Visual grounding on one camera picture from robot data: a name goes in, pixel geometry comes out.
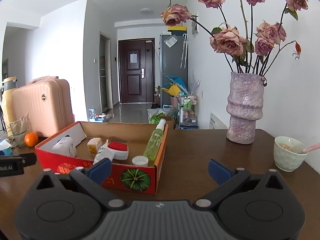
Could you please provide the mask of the grey refrigerator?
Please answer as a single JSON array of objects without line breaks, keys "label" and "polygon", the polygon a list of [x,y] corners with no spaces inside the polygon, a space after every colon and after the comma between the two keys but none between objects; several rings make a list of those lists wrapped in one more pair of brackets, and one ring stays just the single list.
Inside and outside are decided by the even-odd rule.
[{"label": "grey refrigerator", "polygon": [[173,30],[171,35],[160,35],[160,81],[161,88],[169,89],[170,80],[168,76],[176,76],[188,85],[188,63],[184,52],[184,41],[187,38],[187,32],[184,30]]}]

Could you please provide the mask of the dark brown entrance door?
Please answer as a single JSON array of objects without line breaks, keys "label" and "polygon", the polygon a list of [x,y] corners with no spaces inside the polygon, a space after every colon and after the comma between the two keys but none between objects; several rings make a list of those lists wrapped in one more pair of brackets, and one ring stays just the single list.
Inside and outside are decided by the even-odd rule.
[{"label": "dark brown entrance door", "polygon": [[140,38],[118,42],[121,103],[153,103],[154,41]]}]

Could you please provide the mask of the red orange cardboard box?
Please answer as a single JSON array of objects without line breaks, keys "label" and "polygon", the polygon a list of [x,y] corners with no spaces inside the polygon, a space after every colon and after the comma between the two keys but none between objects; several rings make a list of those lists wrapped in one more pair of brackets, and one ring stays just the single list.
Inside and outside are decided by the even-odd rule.
[{"label": "red orange cardboard box", "polygon": [[[172,121],[167,121],[165,124],[164,135],[155,160],[149,161],[146,166],[135,165],[132,162],[134,157],[143,155],[155,128],[156,126],[151,124],[75,122],[36,145],[35,151],[43,168],[68,174],[78,166],[88,168],[93,165],[94,155],[90,154],[87,146],[90,139],[100,138],[108,143],[121,142],[127,145],[128,158],[112,160],[111,174],[102,186],[122,191],[156,194]],[[65,136],[71,137],[75,143],[75,157],[52,151],[53,146]]]}]

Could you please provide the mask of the orange fruit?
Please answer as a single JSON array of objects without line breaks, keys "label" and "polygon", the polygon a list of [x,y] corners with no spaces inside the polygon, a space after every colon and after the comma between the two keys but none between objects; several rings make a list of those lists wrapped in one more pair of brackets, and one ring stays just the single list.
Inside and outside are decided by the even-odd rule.
[{"label": "orange fruit", "polygon": [[35,132],[28,132],[24,137],[24,142],[28,147],[34,147],[38,144],[39,137]]}]

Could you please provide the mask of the yellow black box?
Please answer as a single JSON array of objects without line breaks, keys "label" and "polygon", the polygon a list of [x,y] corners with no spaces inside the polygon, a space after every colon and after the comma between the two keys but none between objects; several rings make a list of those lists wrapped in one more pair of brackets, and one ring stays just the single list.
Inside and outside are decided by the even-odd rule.
[{"label": "yellow black box", "polygon": [[168,26],[168,32],[172,35],[183,36],[187,33],[187,28],[185,26]]}]

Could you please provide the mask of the white nasal spray bottle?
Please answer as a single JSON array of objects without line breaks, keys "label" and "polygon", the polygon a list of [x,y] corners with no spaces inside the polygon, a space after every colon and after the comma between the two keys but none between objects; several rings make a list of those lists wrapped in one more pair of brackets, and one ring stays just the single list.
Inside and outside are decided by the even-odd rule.
[{"label": "white nasal spray bottle", "polygon": [[98,163],[104,158],[108,158],[110,161],[114,159],[114,153],[108,148],[108,140],[99,148],[98,153],[95,155],[93,164]]}]

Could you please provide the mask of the green spray bottle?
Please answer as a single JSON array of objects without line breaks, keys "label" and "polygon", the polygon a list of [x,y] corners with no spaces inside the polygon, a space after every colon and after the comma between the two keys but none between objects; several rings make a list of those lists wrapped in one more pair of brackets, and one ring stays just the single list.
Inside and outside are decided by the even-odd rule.
[{"label": "green spray bottle", "polygon": [[148,144],[146,146],[146,149],[143,155],[147,157],[149,161],[154,161],[157,157],[157,152],[160,147],[161,140],[164,134],[165,124],[166,124],[166,120],[164,118],[161,118],[156,129],[153,131],[148,141]]}]

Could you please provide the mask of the white screw cap lid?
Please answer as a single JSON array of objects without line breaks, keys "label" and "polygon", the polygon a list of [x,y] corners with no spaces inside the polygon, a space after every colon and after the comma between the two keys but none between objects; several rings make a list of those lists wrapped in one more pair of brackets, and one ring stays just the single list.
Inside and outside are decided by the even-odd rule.
[{"label": "white screw cap lid", "polygon": [[149,159],[146,156],[138,155],[132,158],[132,164],[135,166],[148,167]]}]

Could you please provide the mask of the green snack bag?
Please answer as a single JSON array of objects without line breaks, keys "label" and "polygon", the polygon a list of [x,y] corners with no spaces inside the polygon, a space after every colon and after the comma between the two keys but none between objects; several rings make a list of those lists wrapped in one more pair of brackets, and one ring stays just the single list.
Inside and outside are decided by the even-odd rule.
[{"label": "green snack bag", "polygon": [[154,108],[148,109],[149,124],[158,124],[165,116],[172,116],[172,108]]}]

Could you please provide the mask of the wall electrical panel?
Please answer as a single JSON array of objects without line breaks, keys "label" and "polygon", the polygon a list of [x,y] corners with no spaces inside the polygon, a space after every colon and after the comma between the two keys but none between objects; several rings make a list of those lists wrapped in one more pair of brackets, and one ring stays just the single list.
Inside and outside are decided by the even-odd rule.
[{"label": "wall electrical panel", "polygon": [[[199,14],[198,12],[192,17],[195,21],[197,21]],[[198,24],[196,22],[191,23],[191,33],[193,35],[193,38],[195,38],[199,34]]]}]

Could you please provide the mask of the purple textured vase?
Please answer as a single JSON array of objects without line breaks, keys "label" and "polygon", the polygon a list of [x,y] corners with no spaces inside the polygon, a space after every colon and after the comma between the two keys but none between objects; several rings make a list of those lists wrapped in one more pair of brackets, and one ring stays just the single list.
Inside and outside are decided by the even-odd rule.
[{"label": "purple textured vase", "polygon": [[250,73],[231,73],[227,113],[230,114],[227,139],[242,145],[252,144],[256,121],[263,117],[265,78]]}]

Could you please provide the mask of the blue tissue pack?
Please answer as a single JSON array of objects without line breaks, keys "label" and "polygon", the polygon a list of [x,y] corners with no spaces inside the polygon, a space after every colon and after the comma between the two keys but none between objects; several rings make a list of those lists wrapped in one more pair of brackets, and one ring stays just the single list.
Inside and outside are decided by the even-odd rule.
[{"label": "blue tissue pack", "polygon": [[11,144],[5,139],[0,140],[0,156],[13,155]]}]

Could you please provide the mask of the beige thermos jug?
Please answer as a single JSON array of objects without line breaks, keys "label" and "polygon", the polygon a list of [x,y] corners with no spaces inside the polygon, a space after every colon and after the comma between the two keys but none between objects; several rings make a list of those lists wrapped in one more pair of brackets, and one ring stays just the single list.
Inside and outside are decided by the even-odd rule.
[{"label": "beige thermos jug", "polygon": [[1,87],[1,108],[3,111],[4,126],[8,137],[13,136],[10,123],[16,121],[12,94],[17,89],[15,76],[3,80]]}]

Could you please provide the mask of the white umbrella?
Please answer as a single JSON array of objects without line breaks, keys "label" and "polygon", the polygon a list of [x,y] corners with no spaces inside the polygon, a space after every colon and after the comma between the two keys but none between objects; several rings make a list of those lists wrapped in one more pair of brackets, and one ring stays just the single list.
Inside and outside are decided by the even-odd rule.
[{"label": "white umbrella", "polygon": [[186,68],[187,64],[187,52],[188,52],[188,34],[183,34],[184,40],[183,40],[183,49],[182,49],[182,57],[181,57],[181,64],[180,68]]}]

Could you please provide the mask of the white red lint brush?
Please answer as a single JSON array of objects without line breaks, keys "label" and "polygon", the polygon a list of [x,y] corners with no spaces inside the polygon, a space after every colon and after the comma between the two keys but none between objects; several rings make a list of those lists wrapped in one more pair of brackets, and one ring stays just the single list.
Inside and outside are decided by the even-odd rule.
[{"label": "white red lint brush", "polygon": [[107,145],[108,150],[114,154],[115,160],[127,160],[129,156],[129,148],[127,144],[112,141]]}]

